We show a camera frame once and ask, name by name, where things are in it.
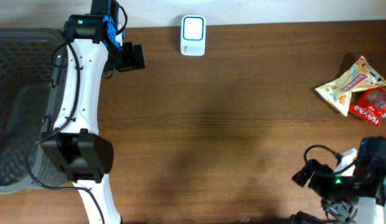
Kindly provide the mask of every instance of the beige chip bag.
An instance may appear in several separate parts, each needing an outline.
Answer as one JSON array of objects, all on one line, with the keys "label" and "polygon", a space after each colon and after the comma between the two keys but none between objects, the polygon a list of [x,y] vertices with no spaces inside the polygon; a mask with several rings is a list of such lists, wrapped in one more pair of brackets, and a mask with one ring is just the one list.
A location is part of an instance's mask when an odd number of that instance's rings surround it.
[{"label": "beige chip bag", "polygon": [[352,92],[379,86],[386,86],[386,81],[361,56],[341,77],[315,90],[342,115],[347,116]]}]

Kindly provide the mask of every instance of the red snack bag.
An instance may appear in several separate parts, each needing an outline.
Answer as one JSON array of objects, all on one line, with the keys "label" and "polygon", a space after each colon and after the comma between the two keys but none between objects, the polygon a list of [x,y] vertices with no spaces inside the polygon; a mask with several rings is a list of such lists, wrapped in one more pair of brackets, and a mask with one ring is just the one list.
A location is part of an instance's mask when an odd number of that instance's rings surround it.
[{"label": "red snack bag", "polygon": [[386,89],[378,87],[367,90],[356,105],[349,105],[349,112],[380,126],[380,118],[386,116]]}]

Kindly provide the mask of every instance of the snack bag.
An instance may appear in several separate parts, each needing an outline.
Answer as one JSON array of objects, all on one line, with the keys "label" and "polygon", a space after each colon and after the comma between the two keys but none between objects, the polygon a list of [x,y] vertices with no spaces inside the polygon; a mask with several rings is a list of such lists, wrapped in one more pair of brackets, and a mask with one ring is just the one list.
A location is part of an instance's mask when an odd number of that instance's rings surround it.
[{"label": "snack bag", "polygon": [[349,112],[380,126],[380,118],[386,117],[386,89],[379,87],[367,90],[356,105],[349,105]]},{"label": "snack bag", "polygon": [[386,81],[361,56],[341,77],[315,90],[342,115],[347,116],[353,91],[364,91],[379,86],[386,86]]}]

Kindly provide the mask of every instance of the wood grain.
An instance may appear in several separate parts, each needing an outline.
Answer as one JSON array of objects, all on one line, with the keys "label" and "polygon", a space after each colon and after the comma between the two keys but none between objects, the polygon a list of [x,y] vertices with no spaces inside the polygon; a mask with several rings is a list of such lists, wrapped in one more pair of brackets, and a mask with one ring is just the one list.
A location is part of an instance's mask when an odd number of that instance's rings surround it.
[{"label": "wood grain", "polygon": [[[345,118],[313,92],[361,55],[386,78],[386,21],[212,26],[203,57],[180,54],[177,27],[128,29],[127,40],[147,69],[103,80],[98,107],[126,223],[324,218],[320,198],[291,181],[303,151],[386,137],[386,119]],[[23,190],[0,195],[0,223],[88,219],[77,192]]]}]

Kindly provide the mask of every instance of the basket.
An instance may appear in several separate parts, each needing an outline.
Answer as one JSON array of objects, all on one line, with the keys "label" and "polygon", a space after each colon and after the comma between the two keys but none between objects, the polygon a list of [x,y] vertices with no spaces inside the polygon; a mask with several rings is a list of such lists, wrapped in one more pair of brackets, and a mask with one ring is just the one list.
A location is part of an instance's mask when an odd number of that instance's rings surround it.
[{"label": "basket", "polygon": [[[0,194],[38,188],[24,167],[24,153],[42,131],[52,130],[61,107],[66,69],[50,60],[63,42],[52,29],[0,29]],[[57,64],[64,55],[65,50],[56,55]],[[67,182],[40,146],[29,164],[47,185]]]}]

